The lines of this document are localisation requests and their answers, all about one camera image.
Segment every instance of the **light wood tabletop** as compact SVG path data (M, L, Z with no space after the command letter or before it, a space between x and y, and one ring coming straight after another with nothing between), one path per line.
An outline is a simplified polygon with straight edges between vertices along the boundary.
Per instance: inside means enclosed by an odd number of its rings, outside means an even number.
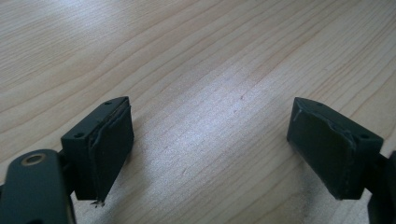
M0 3L0 178L103 101L129 96L134 148L78 223L368 223L286 140L294 97L396 146L396 1Z

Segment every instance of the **black object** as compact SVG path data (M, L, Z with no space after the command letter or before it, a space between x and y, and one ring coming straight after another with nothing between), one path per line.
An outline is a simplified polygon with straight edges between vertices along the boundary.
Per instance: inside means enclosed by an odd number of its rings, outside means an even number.
M373 193L370 223L396 223L396 152L379 151L383 139L321 103L295 98L288 141L338 200Z
M9 165L0 224L76 223L70 193L102 203L133 142L128 97L99 105L62 137L61 152L40 149Z

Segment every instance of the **table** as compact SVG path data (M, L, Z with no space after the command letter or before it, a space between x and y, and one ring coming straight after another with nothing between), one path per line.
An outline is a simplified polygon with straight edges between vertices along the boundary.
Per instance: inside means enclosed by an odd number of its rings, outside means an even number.
M78 223L368 223L286 141L294 97L396 145L396 2L0 3L0 178L103 101L129 96L135 142Z

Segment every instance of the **wooden surface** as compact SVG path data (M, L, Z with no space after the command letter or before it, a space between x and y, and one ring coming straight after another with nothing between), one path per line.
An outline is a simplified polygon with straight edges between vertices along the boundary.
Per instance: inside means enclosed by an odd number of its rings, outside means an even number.
M396 145L396 2L0 3L0 178L127 95L131 162L78 223L367 223L286 141L310 98Z

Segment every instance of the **metal ring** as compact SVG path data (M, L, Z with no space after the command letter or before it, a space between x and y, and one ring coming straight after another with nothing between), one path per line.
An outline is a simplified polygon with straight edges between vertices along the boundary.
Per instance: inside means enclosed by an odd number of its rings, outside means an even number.
M24 166L36 165L36 164L42 162L44 159L46 159L45 153L35 153L28 157L25 157L22 160L21 164Z

